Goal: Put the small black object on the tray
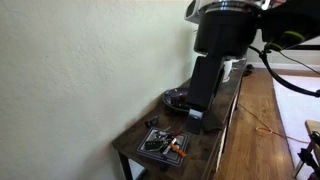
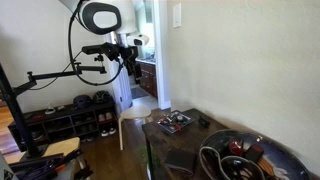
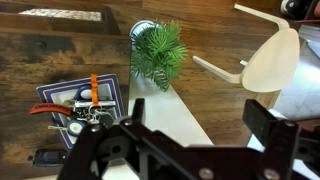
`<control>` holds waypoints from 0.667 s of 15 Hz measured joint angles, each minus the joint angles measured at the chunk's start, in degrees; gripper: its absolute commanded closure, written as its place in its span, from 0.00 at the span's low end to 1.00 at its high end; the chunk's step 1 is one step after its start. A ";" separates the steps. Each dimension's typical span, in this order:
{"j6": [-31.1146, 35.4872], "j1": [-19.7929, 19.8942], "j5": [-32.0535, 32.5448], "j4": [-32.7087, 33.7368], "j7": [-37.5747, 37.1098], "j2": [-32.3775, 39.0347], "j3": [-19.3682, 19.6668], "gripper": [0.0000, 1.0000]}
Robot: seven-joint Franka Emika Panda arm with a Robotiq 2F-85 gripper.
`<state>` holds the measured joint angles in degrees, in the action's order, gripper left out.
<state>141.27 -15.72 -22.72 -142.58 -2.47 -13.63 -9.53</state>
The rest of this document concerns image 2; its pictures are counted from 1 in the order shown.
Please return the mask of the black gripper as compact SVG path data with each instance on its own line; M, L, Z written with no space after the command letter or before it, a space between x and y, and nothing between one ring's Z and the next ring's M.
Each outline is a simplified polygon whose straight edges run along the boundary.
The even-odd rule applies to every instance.
M133 75L136 72L136 58L138 57L137 47L120 47L119 53L121 57L121 67L127 69L129 76Z

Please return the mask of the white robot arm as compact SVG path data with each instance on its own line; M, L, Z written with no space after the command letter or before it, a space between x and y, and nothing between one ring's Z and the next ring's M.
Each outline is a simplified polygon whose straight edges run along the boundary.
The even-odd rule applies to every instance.
M109 60L121 57L128 74L140 74L135 59L138 46L149 42L136 27L132 0L59 0L87 31L96 35L114 32L120 41L82 48L85 54L105 54Z

